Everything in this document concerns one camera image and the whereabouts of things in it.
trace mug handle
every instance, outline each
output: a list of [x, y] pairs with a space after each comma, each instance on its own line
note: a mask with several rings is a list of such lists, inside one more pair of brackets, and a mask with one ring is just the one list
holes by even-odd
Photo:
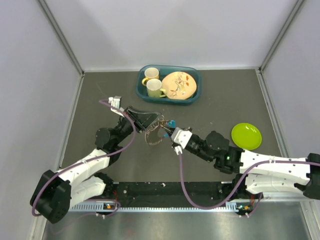
[[164, 93], [164, 94], [160, 95], [160, 98], [164, 98], [167, 96], [167, 90], [160, 88], [160, 91]]
[[147, 77], [145, 77], [144, 79], [142, 79], [142, 85], [143, 85], [143, 86], [147, 86], [147, 84], [145, 83], [147, 80], [148, 80]]

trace robotic arm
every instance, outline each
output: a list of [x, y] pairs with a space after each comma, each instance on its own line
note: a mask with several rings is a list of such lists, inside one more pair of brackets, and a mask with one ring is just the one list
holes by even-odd
[[[53, 224], [60, 221], [74, 205], [105, 192], [112, 192], [113, 180], [105, 174], [96, 172], [119, 159], [120, 153], [110, 157], [106, 154], [122, 149], [119, 144], [134, 131], [132, 124], [123, 114], [133, 120], [138, 133], [146, 131], [155, 122], [160, 122], [160, 126], [170, 136], [172, 147], [177, 154], [187, 150], [209, 163], [215, 160], [216, 169], [226, 174], [237, 173], [236, 179], [253, 164], [270, 159], [320, 163], [320, 155], [314, 153], [310, 153], [307, 158], [283, 158], [232, 147], [229, 146], [229, 140], [216, 131], [209, 133], [203, 140], [198, 135], [192, 134], [190, 127], [186, 129], [170, 127], [163, 121], [163, 116], [159, 112], [139, 111], [131, 106], [123, 110], [120, 107], [120, 97], [110, 97], [109, 103], [120, 110], [112, 109], [120, 115], [117, 125], [114, 128], [98, 129], [96, 148], [88, 156], [74, 163], [72, 165], [74, 167], [68, 167], [69, 170], [56, 177], [35, 204], [35, 209]], [[31, 205], [34, 204], [44, 185], [60, 171], [63, 169], [57, 172], [48, 170], [41, 176], [30, 200]], [[320, 167], [275, 163], [259, 165], [247, 175], [242, 188], [254, 195], [263, 192], [302, 192], [306, 197], [320, 199]], [[224, 189], [224, 192], [228, 191], [230, 193], [229, 187]]]

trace yellow mug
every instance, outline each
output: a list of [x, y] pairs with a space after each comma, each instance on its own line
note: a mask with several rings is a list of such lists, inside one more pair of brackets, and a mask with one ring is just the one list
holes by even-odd
[[147, 86], [147, 81], [150, 79], [159, 79], [159, 70], [155, 67], [149, 67], [144, 71], [145, 78], [142, 79], [142, 85]]
[[162, 82], [159, 79], [152, 78], [146, 82], [146, 91], [148, 96], [152, 98], [164, 98], [167, 96], [167, 91], [162, 87]]

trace blue object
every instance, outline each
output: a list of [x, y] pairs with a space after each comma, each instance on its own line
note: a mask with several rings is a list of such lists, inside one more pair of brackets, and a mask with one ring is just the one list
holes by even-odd
[[[173, 72], [185, 72], [190, 74], [195, 82], [196, 82], [196, 91], [188, 99], [180, 100], [180, 99], [170, 99], [167, 97], [150, 97], [147, 93], [147, 87], [142, 84], [142, 79], [145, 77], [145, 70], [147, 68], [157, 68], [160, 72], [159, 79], [162, 81], [164, 77], [173, 73]], [[170, 105], [190, 105], [201, 95], [202, 90], [202, 78], [200, 72], [192, 67], [185, 66], [166, 66], [166, 65], [147, 65], [140, 69], [135, 85], [135, 93], [142, 98], [144, 101], [153, 104], [170, 104]]]
[[[175, 127], [176, 127], [176, 121], [175, 121], [175, 120], [168, 121], [166, 124], [167, 124], [168, 127], [170, 127], [170, 128], [175, 128]], [[165, 137], [165, 138], [168, 138], [169, 135], [166, 133], [166, 134], [164, 135], [164, 137]]]

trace gray floor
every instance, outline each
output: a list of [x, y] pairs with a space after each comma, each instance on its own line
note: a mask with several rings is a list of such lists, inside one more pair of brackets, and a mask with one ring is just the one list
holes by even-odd
[[[114, 127], [118, 115], [98, 103], [100, 99], [122, 96], [122, 107], [129, 105], [146, 111], [159, 111], [178, 127], [192, 127], [193, 133], [205, 138], [216, 130], [231, 138], [238, 123], [259, 128], [262, 144], [257, 153], [279, 156], [279, 148], [254, 70], [201, 71], [203, 87], [200, 99], [189, 106], [152, 104], [135, 93], [137, 72], [86, 73], [80, 92], [63, 167], [85, 157], [95, 147], [95, 133], [101, 127]], [[184, 152], [186, 181], [229, 181], [232, 175], [220, 173], [207, 163]], [[117, 182], [179, 181], [179, 161], [169, 140], [148, 146], [139, 134], [120, 159], [103, 170]]]
[[[58, 232], [84, 213], [68, 213]], [[43, 240], [311, 240], [298, 202], [264, 202], [250, 218], [235, 213], [117, 213], [85, 216], [58, 235], [47, 224]]]

